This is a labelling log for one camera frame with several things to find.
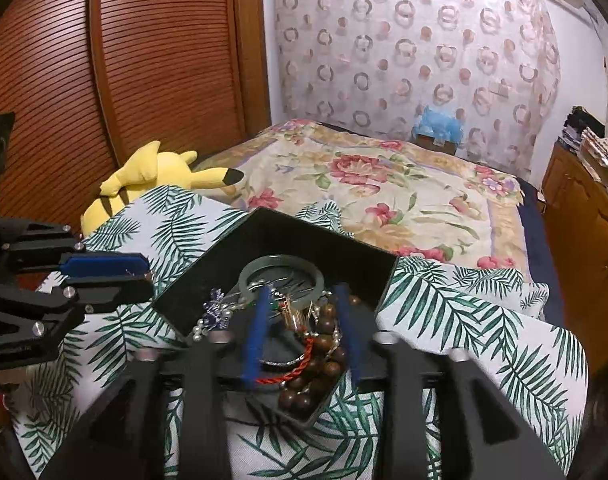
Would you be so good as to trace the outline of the purple crystal hair ornament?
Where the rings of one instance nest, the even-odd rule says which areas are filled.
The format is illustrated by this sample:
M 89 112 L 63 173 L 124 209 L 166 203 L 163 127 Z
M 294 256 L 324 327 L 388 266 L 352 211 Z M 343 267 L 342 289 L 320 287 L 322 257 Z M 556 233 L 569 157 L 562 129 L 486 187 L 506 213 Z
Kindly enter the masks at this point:
M 203 304 L 202 327 L 211 330 L 226 330 L 229 324 L 229 315 L 225 313 L 228 308 L 224 300 L 224 293 L 219 288 L 210 292 L 210 299 Z

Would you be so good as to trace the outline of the silver wavy bangle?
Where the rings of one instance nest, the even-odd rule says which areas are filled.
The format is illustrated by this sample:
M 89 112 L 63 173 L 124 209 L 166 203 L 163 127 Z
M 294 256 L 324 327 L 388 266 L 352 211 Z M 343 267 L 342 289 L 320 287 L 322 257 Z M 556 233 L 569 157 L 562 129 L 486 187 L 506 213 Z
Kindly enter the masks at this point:
M 305 347 L 302 344 L 285 344 L 280 341 L 269 341 L 264 344 L 260 355 L 263 366 L 272 368 L 290 368 L 298 365 L 304 359 Z

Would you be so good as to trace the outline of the pale green jade bangle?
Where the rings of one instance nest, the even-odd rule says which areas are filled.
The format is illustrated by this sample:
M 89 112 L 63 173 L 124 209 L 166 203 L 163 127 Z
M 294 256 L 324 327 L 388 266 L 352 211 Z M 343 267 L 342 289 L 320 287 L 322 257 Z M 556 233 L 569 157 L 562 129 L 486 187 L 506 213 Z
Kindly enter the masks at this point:
M 263 287 L 278 301 L 289 300 L 292 307 L 302 310 L 322 295 L 325 280 L 317 266 L 300 257 L 264 256 L 251 261 L 240 272 L 239 300 L 254 301 Z

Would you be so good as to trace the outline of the black square jewelry box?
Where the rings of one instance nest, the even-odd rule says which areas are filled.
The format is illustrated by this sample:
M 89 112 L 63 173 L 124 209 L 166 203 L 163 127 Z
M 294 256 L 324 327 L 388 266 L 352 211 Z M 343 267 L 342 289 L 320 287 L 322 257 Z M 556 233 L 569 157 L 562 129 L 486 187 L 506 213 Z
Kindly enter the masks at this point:
M 223 425 L 226 391 L 249 393 L 302 428 L 312 426 L 329 403 L 338 383 L 328 377 L 321 379 L 307 408 L 292 411 L 280 406 L 277 387 L 250 382 L 248 368 L 272 378 L 303 347 L 304 335 L 288 330 L 279 313 L 267 310 L 264 318 L 258 316 L 270 290 L 290 298 L 297 311 L 306 310 L 323 292 L 338 298 L 340 346 L 347 353 L 341 375 L 352 378 L 359 392 L 381 391 L 391 403 L 400 378 L 393 348 L 385 343 L 391 335 L 378 327 L 376 312 L 396 265 L 389 252 L 276 210 L 257 209 L 242 219 L 154 303 L 182 336 L 197 325 L 216 290 L 248 303 L 226 330 L 214 330 L 165 365 L 184 388 L 184 427 Z

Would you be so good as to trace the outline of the yellow Pikachu plush toy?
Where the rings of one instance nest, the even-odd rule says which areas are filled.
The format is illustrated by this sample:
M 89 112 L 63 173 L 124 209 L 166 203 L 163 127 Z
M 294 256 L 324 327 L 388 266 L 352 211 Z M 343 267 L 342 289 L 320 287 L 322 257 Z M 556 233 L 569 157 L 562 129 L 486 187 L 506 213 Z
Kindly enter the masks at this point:
M 158 186 L 175 185 L 213 197 L 231 197 L 246 182 L 243 171 L 228 167 L 192 170 L 196 151 L 161 152 L 161 142 L 151 141 L 127 159 L 100 184 L 94 201 L 80 217 L 83 236 L 118 214 L 136 198 Z

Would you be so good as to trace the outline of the wooden louvered wardrobe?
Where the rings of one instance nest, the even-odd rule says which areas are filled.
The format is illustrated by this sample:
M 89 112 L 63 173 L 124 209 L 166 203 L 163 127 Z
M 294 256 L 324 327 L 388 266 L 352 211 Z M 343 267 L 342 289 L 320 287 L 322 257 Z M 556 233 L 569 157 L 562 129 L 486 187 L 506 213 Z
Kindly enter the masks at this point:
M 0 0 L 0 214 L 74 226 L 137 148 L 212 155 L 270 122 L 263 0 Z

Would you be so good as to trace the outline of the floral bed quilt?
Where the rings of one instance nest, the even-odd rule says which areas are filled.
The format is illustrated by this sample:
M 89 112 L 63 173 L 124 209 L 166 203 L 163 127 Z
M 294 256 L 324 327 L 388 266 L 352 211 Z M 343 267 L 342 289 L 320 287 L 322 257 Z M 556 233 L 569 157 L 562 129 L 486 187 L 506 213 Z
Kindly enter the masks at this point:
M 228 148 L 200 168 L 237 168 L 221 199 L 294 216 L 333 202 L 340 228 L 398 256 L 528 274 L 516 177 L 400 140 L 293 119 Z

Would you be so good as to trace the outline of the wooden sideboard cabinet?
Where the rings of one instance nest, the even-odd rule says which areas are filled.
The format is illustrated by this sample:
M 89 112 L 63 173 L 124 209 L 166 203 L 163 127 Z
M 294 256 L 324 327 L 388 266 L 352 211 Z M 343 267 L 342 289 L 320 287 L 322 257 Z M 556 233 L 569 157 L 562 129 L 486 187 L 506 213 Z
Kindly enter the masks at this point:
M 608 362 L 608 193 L 560 144 L 552 151 L 542 191 L 564 322 L 596 373 Z

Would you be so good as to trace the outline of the blue plush toy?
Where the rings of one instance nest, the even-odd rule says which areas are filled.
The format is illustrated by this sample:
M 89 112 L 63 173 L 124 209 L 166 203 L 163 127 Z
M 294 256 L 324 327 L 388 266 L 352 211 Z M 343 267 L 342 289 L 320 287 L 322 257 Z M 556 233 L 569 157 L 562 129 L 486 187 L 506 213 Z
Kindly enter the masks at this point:
M 442 145 L 450 142 L 458 146 L 464 137 L 464 126 L 460 119 L 426 107 L 412 128 L 412 136 L 427 136 Z

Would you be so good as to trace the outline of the folded clothes stack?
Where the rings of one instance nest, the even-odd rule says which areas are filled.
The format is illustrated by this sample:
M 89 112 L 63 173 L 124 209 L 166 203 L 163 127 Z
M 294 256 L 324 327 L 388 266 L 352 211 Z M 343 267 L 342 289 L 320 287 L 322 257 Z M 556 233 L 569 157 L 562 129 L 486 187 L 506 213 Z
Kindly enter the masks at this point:
M 608 138 L 602 122 L 584 107 L 574 106 L 566 116 L 559 141 L 608 185 Z

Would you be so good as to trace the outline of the pink circle pattern curtain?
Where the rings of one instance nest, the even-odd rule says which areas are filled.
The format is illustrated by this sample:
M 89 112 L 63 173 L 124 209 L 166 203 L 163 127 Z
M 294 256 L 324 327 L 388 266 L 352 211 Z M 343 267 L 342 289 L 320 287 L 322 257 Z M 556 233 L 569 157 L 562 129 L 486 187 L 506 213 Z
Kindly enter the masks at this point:
M 280 107 L 381 140 L 423 110 L 461 120 L 458 156 L 527 177 L 560 82 L 543 0 L 274 0 Z

